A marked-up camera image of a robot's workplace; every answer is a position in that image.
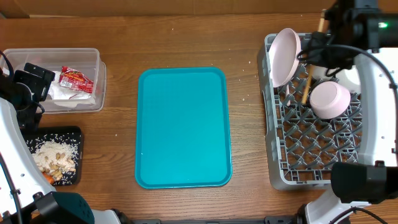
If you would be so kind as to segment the white napkin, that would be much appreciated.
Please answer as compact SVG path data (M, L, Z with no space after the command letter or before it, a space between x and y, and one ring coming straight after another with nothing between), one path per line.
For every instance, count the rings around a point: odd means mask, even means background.
M91 98L89 93L60 86L59 78L61 72L54 71L54 73L55 78L50 85L48 97L51 97L51 100L53 100L56 105L75 108L77 104L95 104L95 100Z

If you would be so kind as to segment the wooden chopstick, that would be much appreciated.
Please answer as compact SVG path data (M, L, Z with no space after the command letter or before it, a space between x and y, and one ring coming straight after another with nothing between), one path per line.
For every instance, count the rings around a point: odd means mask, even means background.
M321 13L319 24L318 24L318 30L317 30L318 32L323 32L323 26L324 26L324 22L325 22L325 12L326 12L326 9L323 9L322 13ZM305 85L305 89L303 91L303 97L302 97L302 101L301 101L301 103L303 105L305 105L307 103L307 98L309 95L309 90L310 90L312 77L313 77L313 70L314 70L314 66L310 65L308 68L307 83Z

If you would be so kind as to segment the white bowl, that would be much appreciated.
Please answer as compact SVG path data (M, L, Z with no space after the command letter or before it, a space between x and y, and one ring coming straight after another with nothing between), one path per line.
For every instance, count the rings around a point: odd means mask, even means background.
M353 65L352 69L344 69L336 74L339 79L338 83L344 86L350 93L361 93L361 82L358 75L357 68Z

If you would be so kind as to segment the pink plate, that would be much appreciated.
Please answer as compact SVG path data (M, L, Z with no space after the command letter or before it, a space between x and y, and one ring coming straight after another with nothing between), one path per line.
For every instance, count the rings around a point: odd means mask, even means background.
M286 85L298 68L297 55L302 50L299 35L291 28L281 30L273 40L269 59L274 88Z

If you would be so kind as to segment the red snack wrapper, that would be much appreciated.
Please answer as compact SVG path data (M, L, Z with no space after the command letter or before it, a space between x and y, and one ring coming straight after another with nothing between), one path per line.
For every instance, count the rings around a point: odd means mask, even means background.
M74 91L83 91L91 94L94 82L83 73L70 67L63 66L59 78L59 85Z

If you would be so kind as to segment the pink bowl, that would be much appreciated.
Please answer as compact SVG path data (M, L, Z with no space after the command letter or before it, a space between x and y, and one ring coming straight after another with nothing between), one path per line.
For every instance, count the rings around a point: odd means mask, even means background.
M321 119L332 119L346 111L350 92L342 85L327 81L317 85L310 94L313 112Z

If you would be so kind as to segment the orange carrot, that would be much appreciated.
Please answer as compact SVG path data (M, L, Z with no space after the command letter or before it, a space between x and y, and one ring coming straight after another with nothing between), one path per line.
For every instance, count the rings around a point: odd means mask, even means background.
M43 174L43 176L45 177L45 179L47 180L47 182L48 182L50 185L53 185L53 184L54 184L55 179L54 179L51 175L48 175L48 174L46 174L45 172L43 172L42 174Z

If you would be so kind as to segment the white plastic fork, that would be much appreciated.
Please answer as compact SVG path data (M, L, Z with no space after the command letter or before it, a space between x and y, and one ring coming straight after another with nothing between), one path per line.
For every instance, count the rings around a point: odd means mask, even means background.
M287 99L286 106L290 106L290 98L289 98L290 97L290 87L289 87L288 83L286 84L285 97Z

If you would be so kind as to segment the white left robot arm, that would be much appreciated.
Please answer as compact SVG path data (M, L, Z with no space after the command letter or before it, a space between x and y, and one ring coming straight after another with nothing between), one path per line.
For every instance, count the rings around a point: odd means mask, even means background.
M117 210L93 210L77 193L58 192L36 165L22 132L37 127L55 74L29 64L1 75L1 215L5 223L129 223Z

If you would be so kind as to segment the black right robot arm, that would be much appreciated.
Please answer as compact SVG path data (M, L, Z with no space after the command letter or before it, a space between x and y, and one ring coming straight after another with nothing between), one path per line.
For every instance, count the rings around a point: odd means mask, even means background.
M298 59L330 69L356 67L363 135L358 163L333 165L329 188L303 206L301 223L339 223L397 198L397 15L373 3L338 2L324 18L327 33L314 32Z

